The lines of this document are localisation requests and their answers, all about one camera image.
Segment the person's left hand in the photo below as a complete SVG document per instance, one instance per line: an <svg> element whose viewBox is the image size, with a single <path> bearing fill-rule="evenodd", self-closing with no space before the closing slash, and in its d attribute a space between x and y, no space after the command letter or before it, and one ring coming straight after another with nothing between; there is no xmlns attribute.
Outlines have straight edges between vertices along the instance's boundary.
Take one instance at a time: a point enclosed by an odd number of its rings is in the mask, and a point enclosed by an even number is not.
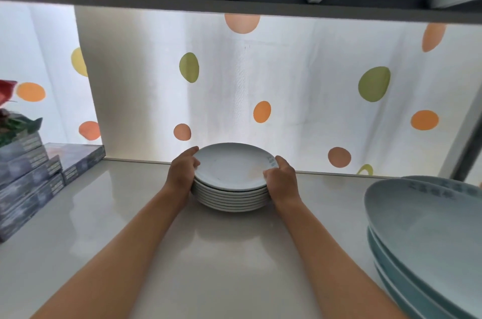
<svg viewBox="0 0 482 319"><path fill-rule="evenodd" d="M199 147L194 146L183 151L173 159L168 170L166 182L162 188L163 192L182 199L186 199L189 196L195 176L195 170L191 169L190 158L195 158L195 154L198 151Z"/></svg>

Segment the person's right hand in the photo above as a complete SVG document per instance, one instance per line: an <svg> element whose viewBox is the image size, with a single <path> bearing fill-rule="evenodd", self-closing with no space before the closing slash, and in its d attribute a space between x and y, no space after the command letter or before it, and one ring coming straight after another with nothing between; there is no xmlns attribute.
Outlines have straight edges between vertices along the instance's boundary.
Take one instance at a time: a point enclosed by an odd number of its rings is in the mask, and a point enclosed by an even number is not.
<svg viewBox="0 0 482 319"><path fill-rule="evenodd" d="M272 169L279 169L279 175L274 181L266 181L275 208L283 210L302 204L294 168L279 155L275 156L275 160L278 166Z"/></svg>

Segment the stack of white plates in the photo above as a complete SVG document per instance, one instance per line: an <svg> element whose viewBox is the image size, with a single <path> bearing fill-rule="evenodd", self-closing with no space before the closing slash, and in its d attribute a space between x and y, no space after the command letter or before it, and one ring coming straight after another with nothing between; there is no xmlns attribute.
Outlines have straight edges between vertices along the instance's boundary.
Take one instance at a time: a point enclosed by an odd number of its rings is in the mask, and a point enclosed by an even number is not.
<svg viewBox="0 0 482 319"><path fill-rule="evenodd" d="M278 163L268 151L243 143L217 143L200 148L194 157L200 164L191 193L203 206L238 213L270 203L263 172Z"/></svg>

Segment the person's left forearm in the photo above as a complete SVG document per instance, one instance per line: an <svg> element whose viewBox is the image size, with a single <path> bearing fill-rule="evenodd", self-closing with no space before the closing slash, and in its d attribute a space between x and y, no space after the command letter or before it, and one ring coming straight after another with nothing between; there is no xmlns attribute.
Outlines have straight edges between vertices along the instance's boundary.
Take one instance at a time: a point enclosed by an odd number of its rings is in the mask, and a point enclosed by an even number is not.
<svg viewBox="0 0 482 319"><path fill-rule="evenodd" d="M127 319L190 187L166 183L128 225L30 319Z"/></svg>

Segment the person's right forearm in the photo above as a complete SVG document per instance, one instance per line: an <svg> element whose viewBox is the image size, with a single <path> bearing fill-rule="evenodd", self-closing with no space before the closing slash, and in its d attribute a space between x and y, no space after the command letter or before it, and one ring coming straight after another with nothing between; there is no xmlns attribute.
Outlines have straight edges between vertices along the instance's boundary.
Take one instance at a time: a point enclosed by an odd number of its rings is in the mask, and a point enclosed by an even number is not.
<svg viewBox="0 0 482 319"><path fill-rule="evenodd" d="M299 195L272 197L303 261L323 319L408 319Z"/></svg>

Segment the white curtain with coloured dots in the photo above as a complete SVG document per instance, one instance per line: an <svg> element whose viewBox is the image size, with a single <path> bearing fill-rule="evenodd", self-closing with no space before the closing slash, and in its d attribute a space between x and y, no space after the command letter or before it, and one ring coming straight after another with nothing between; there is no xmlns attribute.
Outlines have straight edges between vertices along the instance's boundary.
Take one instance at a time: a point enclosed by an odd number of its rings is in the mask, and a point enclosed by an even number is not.
<svg viewBox="0 0 482 319"><path fill-rule="evenodd" d="M107 156L239 142L296 170L437 175L482 26L75 7Z"/></svg>
<svg viewBox="0 0 482 319"><path fill-rule="evenodd" d="M73 6L0 2L0 79L44 143L102 144Z"/></svg>

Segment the large light blue oval plate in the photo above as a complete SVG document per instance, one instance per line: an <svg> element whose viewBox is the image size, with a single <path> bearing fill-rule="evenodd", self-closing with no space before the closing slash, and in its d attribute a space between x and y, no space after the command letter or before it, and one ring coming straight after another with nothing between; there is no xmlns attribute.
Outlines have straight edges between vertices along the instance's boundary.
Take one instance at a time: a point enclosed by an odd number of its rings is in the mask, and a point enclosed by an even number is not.
<svg viewBox="0 0 482 319"><path fill-rule="evenodd" d="M368 227L419 280L482 319L482 198L405 178L364 195Z"/></svg>
<svg viewBox="0 0 482 319"><path fill-rule="evenodd" d="M435 176L422 176L422 175L404 176L403 178L435 184L441 187L452 189L459 193L482 198L481 188L465 182L447 179L447 178L435 177Z"/></svg>
<svg viewBox="0 0 482 319"><path fill-rule="evenodd" d="M395 285L391 282L387 274L382 269L381 265L376 259L374 259L374 265L376 271L385 287L388 295L397 304L397 306L410 318L410 319L427 319L423 316L408 300L399 292Z"/></svg>
<svg viewBox="0 0 482 319"><path fill-rule="evenodd" d="M367 240L383 285L410 319L474 319L404 267L370 227Z"/></svg>

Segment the red artificial flower with leaves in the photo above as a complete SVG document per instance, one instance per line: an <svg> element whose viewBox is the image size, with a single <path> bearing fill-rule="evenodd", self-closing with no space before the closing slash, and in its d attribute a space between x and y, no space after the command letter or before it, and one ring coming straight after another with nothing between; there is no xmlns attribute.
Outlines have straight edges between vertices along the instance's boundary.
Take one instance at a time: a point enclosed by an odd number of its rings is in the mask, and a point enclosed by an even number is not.
<svg viewBox="0 0 482 319"><path fill-rule="evenodd" d="M42 117L31 120L4 108L3 105L11 101L16 84L16 81L0 80L0 148L38 132L43 121Z"/></svg>

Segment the white window frame post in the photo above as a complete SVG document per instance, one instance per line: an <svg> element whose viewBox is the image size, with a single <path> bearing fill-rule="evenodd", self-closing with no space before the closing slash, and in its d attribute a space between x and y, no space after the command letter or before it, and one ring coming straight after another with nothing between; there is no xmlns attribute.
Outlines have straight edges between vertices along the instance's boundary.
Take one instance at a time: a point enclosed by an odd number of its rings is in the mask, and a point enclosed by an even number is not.
<svg viewBox="0 0 482 319"><path fill-rule="evenodd" d="M465 181L482 151L482 85L456 134L438 177Z"/></svg>

